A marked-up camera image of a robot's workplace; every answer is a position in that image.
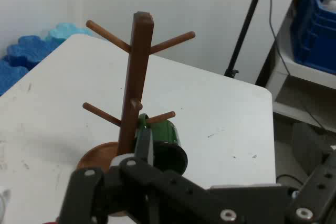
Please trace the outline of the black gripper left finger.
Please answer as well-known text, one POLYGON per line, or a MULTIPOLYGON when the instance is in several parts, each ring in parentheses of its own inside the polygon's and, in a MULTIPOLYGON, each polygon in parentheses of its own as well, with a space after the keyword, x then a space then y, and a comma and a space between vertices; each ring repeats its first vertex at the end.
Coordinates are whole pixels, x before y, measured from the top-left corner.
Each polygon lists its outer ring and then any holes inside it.
POLYGON ((216 197, 174 171, 160 171, 152 161, 152 131, 144 129, 134 157, 107 173, 99 168, 73 172, 59 223, 107 223, 120 211, 136 223, 223 223, 216 197))

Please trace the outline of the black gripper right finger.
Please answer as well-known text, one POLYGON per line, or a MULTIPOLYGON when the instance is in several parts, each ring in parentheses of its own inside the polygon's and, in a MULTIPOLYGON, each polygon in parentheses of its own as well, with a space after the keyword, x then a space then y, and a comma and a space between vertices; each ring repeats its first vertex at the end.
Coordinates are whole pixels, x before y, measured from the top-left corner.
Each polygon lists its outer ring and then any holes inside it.
POLYGON ((286 223, 335 223, 335 151, 311 173, 286 209, 286 223))

